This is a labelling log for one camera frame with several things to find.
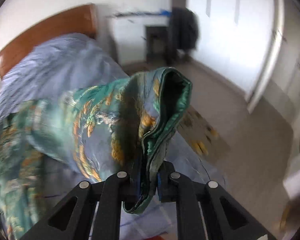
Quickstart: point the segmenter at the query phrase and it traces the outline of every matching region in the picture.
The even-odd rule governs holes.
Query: bed
[[[48,98],[57,101],[65,91],[125,78],[127,75],[94,40],[98,33],[93,4],[71,8],[32,26],[0,51],[0,120],[19,110],[23,101]],[[193,152],[176,133],[166,160],[197,182],[225,179],[218,170]],[[44,197],[54,206],[80,181],[82,174],[45,157]],[[176,233],[174,203],[162,204],[157,195],[144,213],[122,212],[120,239],[145,239],[163,232]]]

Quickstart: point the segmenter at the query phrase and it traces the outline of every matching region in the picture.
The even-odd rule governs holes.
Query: red object
[[[151,238],[147,238],[145,240],[164,240],[161,236],[154,236],[154,237],[151,237]]]

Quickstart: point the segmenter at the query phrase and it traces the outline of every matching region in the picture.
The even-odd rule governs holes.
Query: baseboard
[[[208,66],[202,64],[201,62],[199,62],[199,61],[197,61],[193,58],[191,59],[191,61],[194,63],[194,65],[201,68],[206,73],[208,73],[210,76],[214,77],[215,79],[217,79],[218,81],[220,81],[221,83],[223,83],[224,85],[229,87],[235,93],[237,93],[237,94],[239,94],[240,96],[243,96],[243,97],[246,95],[246,92],[244,90],[242,90],[240,87],[238,87],[236,84],[232,83],[230,80],[228,80],[224,76],[222,76],[219,73],[215,72],[213,69],[209,68]]]
[[[295,107],[289,96],[272,80],[269,81],[263,97],[291,125],[296,114]]]

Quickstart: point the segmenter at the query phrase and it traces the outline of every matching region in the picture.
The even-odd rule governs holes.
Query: blue bedsheet
[[[34,48],[5,75],[0,93],[0,120],[18,112],[23,101],[48,98],[56,102],[65,91],[107,84],[126,76],[95,40],[78,33],[52,39]],[[213,179],[225,187],[224,177],[195,154],[179,133],[169,143],[166,160],[194,181]],[[45,173],[44,196],[50,206],[86,179],[46,156]],[[176,232],[176,223],[175,204],[162,204],[155,196],[141,215],[122,211],[120,239],[145,239],[162,232]]]

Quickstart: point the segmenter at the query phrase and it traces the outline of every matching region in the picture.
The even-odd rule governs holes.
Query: white cabinet
[[[118,63],[146,61],[146,25],[168,25],[166,16],[128,16],[112,18],[110,32],[116,44]]]

